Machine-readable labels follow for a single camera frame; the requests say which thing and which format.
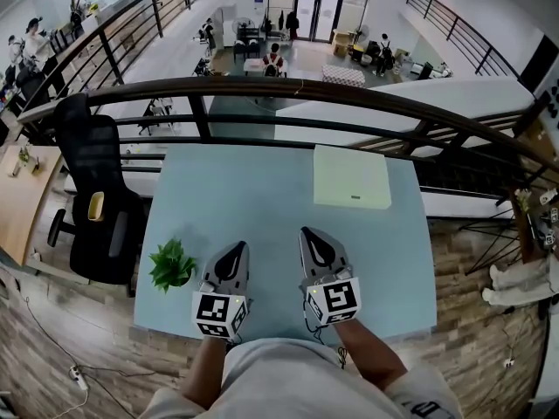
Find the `glass entrance door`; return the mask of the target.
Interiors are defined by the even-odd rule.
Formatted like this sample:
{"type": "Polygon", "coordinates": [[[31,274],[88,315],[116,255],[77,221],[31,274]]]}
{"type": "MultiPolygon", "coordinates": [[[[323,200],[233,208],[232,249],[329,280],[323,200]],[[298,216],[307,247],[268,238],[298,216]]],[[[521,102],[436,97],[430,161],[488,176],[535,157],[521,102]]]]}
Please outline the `glass entrance door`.
{"type": "Polygon", "coordinates": [[[330,44],[342,8],[342,0],[295,0],[299,21],[297,38],[330,44]]]}

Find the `cardboard box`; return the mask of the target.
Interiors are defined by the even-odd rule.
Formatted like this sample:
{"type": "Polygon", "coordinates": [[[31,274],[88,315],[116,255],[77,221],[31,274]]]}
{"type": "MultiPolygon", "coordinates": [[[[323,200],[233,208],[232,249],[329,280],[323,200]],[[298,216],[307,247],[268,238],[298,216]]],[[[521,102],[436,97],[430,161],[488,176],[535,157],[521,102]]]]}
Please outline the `cardboard box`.
{"type": "Polygon", "coordinates": [[[354,42],[353,31],[340,31],[338,29],[333,30],[333,54],[338,57],[345,57],[348,54],[350,47],[354,42]]]}

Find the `small vase with twigs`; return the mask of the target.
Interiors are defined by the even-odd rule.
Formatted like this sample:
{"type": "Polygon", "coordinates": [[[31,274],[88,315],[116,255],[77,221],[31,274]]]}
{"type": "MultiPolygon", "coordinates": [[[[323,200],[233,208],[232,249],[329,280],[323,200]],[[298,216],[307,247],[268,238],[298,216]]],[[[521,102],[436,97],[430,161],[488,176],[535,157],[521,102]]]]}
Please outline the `small vase with twigs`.
{"type": "Polygon", "coordinates": [[[20,166],[25,168],[29,173],[32,173],[35,168],[35,164],[29,149],[26,146],[21,147],[17,157],[20,162],[20,166]]]}

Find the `black pedestal fan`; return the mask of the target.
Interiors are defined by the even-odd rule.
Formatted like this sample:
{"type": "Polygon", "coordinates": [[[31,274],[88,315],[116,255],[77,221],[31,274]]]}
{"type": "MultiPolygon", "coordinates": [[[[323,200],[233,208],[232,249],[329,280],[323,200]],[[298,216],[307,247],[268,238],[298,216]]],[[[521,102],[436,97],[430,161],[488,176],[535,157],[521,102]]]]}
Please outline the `black pedestal fan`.
{"type": "Polygon", "coordinates": [[[259,39],[259,28],[248,17],[236,18],[232,22],[231,28],[237,42],[248,45],[252,40],[259,39]]]}

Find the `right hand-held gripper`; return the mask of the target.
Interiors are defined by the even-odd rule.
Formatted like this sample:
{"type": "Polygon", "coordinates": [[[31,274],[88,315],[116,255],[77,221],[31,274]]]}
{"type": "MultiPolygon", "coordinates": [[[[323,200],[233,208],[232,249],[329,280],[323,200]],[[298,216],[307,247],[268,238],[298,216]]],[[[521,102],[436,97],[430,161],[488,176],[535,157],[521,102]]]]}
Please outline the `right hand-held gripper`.
{"type": "Polygon", "coordinates": [[[309,308],[319,326],[353,319],[362,308],[361,292],[359,278],[347,268],[349,258],[343,245],[326,232],[310,227],[300,229],[299,240],[306,277],[300,285],[304,311],[309,308]]]}

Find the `black metal railing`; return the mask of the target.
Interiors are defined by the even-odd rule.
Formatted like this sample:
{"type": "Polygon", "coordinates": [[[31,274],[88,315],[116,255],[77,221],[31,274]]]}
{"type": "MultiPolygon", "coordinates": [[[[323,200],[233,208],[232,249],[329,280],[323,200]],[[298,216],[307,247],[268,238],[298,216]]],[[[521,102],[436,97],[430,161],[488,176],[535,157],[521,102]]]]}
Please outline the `black metal railing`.
{"type": "Polygon", "coordinates": [[[107,17],[90,16],[84,34],[58,58],[54,71],[28,98],[27,112],[76,92],[119,86],[148,46],[176,18],[203,0],[127,0],[107,17]]]}
{"type": "Polygon", "coordinates": [[[521,75],[504,56],[467,21],[439,0],[406,0],[423,19],[431,23],[482,77],[512,77],[521,84],[521,75]]]}
{"type": "Polygon", "coordinates": [[[88,107],[99,107],[159,97],[184,97],[188,114],[171,114],[171,123],[197,127],[195,136],[135,136],[148,145],[210,144],[275,146],[311,149],[318,145],[346,148],[412,161],[422,188],[440,194],[466,194],[506,201],[515,189],[559,188],[559,165],[506,134],[525,120],[525,113],[509,112],[467,118],[458,113],[376,90],[307,79],[204,77],[158,79],[107,87],[86,96],[88,107]],[[339,106],[332,120],[319,115],[270,116],[210,114],[208,96],[281,97],[297,108],[307,102],[339,106]],[[267,140],[254,135],[224,137],[211,124],[243,124],[307,128],[308,140],[267,140]]]}

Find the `dark wooden side table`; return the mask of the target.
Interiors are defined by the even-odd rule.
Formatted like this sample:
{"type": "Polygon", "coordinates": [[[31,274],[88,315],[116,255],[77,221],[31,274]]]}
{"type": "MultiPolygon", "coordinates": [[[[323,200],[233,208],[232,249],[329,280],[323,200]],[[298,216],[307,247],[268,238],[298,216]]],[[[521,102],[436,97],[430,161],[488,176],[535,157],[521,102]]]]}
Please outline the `dark wooden side table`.
{"type": "Polygon", "coordinates": [[[532,207],[527,214],[521,212],[513,190],[508,199],[509,208],[459,228],[491,238],[488,247],[466,271],[467,276],[493,264],[530,262],[556,247],[559,243],[559,188],[531,191],[532,207]]]}

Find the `patterned bench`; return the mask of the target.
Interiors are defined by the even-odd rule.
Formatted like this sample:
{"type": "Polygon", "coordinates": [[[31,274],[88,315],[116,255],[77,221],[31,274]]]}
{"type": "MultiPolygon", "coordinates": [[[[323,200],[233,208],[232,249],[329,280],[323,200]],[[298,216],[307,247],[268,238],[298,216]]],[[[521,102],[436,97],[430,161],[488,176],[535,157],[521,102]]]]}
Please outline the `patterned bench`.
{"type": "Polygon", "coordinates": [[[345,86],[365,87],[362,71],[335,65],[324,65],[321,68],[322,81],[345,86]]]}

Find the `green potted plant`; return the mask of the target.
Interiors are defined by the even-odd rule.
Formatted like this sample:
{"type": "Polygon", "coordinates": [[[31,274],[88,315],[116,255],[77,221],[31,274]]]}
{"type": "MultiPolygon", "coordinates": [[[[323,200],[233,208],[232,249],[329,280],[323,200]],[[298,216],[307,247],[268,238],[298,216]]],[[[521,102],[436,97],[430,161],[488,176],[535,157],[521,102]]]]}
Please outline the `green potted plant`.
{"type": "Polygon", "coordinates": [[[154,287],[167,292],[170,287],[186,285],[197,272],[197,260],[187,255],[182,241],[175,237],[149,255],[154,268],[149,273],[154,287]]]}

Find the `yellow container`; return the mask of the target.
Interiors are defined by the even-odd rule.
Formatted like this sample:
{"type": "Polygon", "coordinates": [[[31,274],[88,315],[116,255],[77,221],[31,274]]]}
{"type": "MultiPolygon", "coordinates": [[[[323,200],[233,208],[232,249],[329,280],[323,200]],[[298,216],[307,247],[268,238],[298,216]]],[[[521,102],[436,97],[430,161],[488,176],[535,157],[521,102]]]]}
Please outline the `yellow container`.
{"type": "Polygon", "coordinates": [[[100,222],[104,216],[104,200],[105,194],[103,191],[98,191],[92,194],[87,218],[91,222],[100,222]]]}

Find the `person's grey shirt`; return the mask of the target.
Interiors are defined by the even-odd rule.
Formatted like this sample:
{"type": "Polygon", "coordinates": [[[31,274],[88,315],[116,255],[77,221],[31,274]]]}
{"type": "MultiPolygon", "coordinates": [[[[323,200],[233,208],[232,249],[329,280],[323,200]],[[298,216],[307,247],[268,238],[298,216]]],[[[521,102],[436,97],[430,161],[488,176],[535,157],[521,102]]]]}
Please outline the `person's grey shirt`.
{"type": "Polygon", "coordinates": [[[417,366],[381,390],[340,366],[330,348],[260,339],[225,357],[221,393],[209,409],[171,388],[138,419],[462,419],[442,374],[417,366]]]}

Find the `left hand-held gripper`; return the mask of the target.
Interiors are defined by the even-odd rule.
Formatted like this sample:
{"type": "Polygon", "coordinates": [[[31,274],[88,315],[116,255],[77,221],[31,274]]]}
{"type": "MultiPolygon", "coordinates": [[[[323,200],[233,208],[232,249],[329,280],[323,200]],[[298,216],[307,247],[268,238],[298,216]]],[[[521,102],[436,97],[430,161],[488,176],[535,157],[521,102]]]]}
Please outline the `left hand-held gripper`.
{"type": "Polygon", "coordinates": [[[204,267],[199,289],[192,293],[191,318],[201,334],[236,339],[249,312],[246,297],[250,252],[247,242],[230,244],[204,267]]]}

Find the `light wooden curved desk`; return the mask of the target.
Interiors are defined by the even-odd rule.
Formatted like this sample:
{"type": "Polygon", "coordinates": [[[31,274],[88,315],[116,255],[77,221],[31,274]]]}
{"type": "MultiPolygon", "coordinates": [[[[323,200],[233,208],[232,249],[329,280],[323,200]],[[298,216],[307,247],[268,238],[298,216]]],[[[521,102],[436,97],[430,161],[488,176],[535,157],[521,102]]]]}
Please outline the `light wooden curved desk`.
{"type": "Polygon", "coordinates": [[[21,147],[11,145],[0,161],[0,250],[22,266],[46,199],[62,165],[56,147],[31,146],[28,162],[19,159],[21,147]]]}

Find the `white flat box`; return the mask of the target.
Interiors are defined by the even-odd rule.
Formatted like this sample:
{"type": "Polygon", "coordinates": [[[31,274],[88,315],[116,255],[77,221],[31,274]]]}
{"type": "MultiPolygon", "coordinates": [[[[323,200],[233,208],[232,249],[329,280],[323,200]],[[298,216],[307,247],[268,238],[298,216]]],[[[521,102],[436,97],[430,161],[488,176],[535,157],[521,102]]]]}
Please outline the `white flat box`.
{"type": "Polygon", "coordinates": [[[385,157],[317,145],[314,148],[314,202],[335,207],[388,209],[391,193],[385,157]]]}

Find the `person's left forearm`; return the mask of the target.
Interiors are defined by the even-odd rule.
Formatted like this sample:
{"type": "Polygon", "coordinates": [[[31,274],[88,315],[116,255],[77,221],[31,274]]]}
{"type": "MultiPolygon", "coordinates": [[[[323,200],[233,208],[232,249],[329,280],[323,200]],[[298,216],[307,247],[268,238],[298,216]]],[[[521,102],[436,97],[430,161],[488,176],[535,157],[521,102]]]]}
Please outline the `person's left forearm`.
{"type": "Polygon", "coordinates": [[[198,406],[209,409],[221,393],[224,361],[228,342],[205,337],[181,388],[182,395],[198,406]]]}

